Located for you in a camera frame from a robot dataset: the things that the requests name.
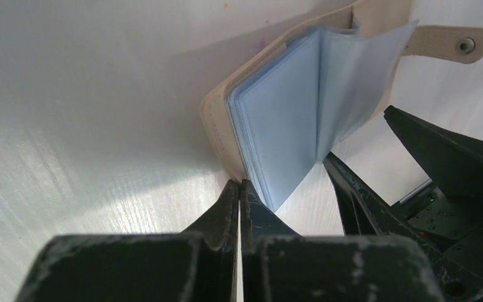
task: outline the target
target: card holder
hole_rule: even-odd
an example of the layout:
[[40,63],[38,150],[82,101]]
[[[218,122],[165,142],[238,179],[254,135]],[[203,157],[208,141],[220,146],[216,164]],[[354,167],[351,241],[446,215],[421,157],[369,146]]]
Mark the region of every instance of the card holder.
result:
[[269,208],[288,198],[319,152],[367,121],[416,24],[371,38],[310,28],[228,96],[248,178]]
[[[412,0],[356,0],[336,11],[306,20],[277,37],[256,56],[243,64],[224,81],[218,84],[203,99],[200,107],[201,119],[210,138],[214,151],[228,175],[236,182],[248,177],[249,170],[242,159],[243,147],[235,134],[235,121],[229,112],[228,97],[231,92],[251,76],[268,66],[268,63],[281,56],[307,33],[311,26],[331,26],[343,35],[356,35],[364,38],[380,35],[408,23]],[[459,45],[462,40],[474,42],[472,51],[463,53]],[[421,55],[449,60],[461,64],[472,64],[483,57],[483,28],[461,26],[421,25],[417,26],[401,55]],[[389,83],[375,111],[368,120],[389,104],[391,86],[396,68],[391,72]],[[341,136],[322,137],[329,145]]]

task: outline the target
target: black plastic part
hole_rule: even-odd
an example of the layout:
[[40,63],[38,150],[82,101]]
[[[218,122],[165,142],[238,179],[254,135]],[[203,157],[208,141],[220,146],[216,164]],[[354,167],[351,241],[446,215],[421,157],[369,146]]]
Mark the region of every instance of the black plastic part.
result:
[[241,252],[252,253],[264,236],[300,236],[266,207],[252,182],[244,179],[240,194]]
[[323,164],[334,184],[342,219],[346,213],[348,221],[359,221],[360,233],[401,235],[414,240],[427,255],[448,301],[483,301],[483,278],[445,257],[431,240],[393,214],[388,204],[337,156],[329,153]]
[[483,202],[482,140],[442,129],[393,106],[384,111],[384,118],[446,196]]
[[238,185],[175,235],[69,235],[36,258],[16,301],[231,301]]
[[403,220],[410,220],[417,216],[432,202],[439,198],[441,192],[436,184],[431,182],[429,185],[418,191],[416,194],[405,200],[405,203],[396,202],[391,206],[391,211]]
[[457,242],[483,227],[483,203],[440,196],[408,222],[430,237]]
[[428,259],[399,236],[263,239],[246,301],[444,301]]

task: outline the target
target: metal screw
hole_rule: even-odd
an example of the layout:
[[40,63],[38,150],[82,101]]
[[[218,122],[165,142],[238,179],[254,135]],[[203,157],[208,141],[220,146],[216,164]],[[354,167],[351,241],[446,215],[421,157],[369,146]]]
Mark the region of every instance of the metal screw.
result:
[[471,40],[470,38],[463,38],[458,41],[457,47],[460,53],[467,55],[475,50],[475,41]]

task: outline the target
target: beige leather card holder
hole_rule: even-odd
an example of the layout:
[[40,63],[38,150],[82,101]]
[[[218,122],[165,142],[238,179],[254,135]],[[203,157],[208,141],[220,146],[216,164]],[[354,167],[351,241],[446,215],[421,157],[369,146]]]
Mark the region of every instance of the beige leather card holder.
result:
[[[283,52],[286,49],[286,42],[299,38],[310,26],[324,24],[334,28],[351,28],[353,20],[356,20],[360,23],[360,36],[367,38],[408,23],[411,6],[412,0],[358,0],[344,8],[307,20],[276,38],[208,93],[201,103],[201,119],[214,150],[229,176],[236,182],[247,178],[226,107],[226,98],[236,86]],[[418,26],[402,55],[422,55],[471,64],[483,57],[483,28]],[[397,66],[386,93],[372,117],[388,106],[396,69]]]

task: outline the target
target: white table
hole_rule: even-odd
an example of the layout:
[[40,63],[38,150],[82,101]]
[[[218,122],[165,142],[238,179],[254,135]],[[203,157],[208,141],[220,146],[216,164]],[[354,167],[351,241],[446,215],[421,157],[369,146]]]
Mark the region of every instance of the white table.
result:
[[[0,0],[0,301],[63,233],[178,232],[227,180],[202,97],[285,29],[351,0]],[[416,0],[422,23],[483,26],[483,1]],[[483,138],[483,59],[401,60],[397,107]],[[392,203],[425,175],[382,117],[334,149]],[[317,166],[277,214],[339,235]]]

